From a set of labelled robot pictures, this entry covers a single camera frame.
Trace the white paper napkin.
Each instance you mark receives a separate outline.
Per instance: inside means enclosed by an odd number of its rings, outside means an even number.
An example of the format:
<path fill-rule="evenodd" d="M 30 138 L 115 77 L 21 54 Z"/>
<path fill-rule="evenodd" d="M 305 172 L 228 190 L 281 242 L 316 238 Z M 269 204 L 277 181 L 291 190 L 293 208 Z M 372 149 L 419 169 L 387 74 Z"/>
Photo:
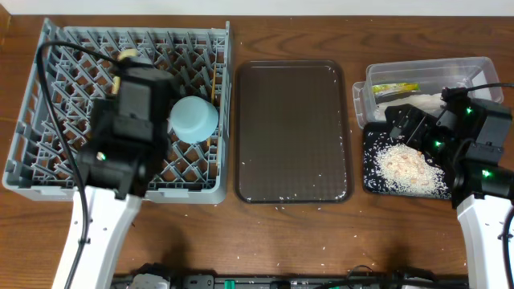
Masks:
<path fill-rule="evenodd" d="M 385 110 L 389 106 L 399 106 L 403 104 L 413 105 L 432 116 L 438 116 L 446 103 L 441 99 L 440 93 L 434 95 L 412 95 L 378 104 L 377 108 L 373 111 L 373 116 L 377 121 L 385 121 Z"/>

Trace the green snack wrapper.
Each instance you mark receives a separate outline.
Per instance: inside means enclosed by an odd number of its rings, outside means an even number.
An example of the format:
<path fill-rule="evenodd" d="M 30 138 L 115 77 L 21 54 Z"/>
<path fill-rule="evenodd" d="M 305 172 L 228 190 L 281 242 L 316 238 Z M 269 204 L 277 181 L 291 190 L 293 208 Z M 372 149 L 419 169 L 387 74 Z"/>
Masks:
<path fill-rule="evenodd" d="M 385 97 L 407 92 L 418 92 L 419 90 L 420 87 L 418 83 L 387 83 L 372 86 L 373 95 L 376 97 Z"/>

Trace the light blue bowl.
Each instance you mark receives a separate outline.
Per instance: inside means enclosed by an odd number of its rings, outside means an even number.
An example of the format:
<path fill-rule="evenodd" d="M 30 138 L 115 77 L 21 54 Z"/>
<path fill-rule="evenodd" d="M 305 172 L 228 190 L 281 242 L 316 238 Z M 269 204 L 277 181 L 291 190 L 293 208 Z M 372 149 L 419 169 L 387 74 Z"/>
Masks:
<path fill-rule="evenodd" d="M 187 144 L 207 140 L 218 127 L 218 110 L 198 96 L 180 99 L 169 114 L 168 131 Z"/>

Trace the yellow round plate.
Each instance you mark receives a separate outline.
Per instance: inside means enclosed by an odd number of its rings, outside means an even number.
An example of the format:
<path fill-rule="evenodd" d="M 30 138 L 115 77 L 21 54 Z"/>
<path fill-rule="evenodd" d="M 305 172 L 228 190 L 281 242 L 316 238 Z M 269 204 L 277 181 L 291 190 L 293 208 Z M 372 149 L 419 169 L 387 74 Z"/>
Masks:
<path fill-rule="evenodd" d="M 137 49 L 128 49 L 128 50 L 125 50 L 125 51 L 122 51 L 117 59 L 119 61 L 125 59 L 125 58 L 128 58 L 128 57 L 135 57 L 137 56 L 138 52 L 137 52 Z M 119 76 L 115 76 L 113 78 L 113 85 L 112 85 L 112 91 L 111 93 L 113 95 L 116 95 L 119 91 L 119 88 L 120 88 L 120 77 Z"/>

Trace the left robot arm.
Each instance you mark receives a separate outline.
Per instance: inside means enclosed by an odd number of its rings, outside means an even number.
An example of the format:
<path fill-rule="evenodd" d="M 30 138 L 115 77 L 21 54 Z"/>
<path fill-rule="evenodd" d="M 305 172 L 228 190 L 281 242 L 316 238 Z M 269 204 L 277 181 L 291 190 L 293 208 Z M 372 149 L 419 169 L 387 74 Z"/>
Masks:
<path fill-rule="evenodd" d="M 170 140 L 173 77 L 127 56 L 112 99 L 97 99 L 92 137 L 77 153 L 84 191 L 73 195 L 71 223 L 54 288 L 108 288 L 120 249 Z"/>

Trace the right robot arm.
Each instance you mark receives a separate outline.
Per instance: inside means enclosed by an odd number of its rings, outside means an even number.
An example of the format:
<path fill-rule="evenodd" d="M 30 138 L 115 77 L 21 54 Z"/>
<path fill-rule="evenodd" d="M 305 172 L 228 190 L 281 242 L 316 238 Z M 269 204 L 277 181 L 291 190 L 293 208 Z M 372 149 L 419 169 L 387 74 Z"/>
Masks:
<path fill-rule="evenodd" d="M 513 286 L 513 172 L 500 167 L 511 110 L 471 96 L 474 88 L 444 88 L 441 114 L 411 104 L 385 110 L 390 136 L 441 166 L 462 228 L 471 288 Z"/>

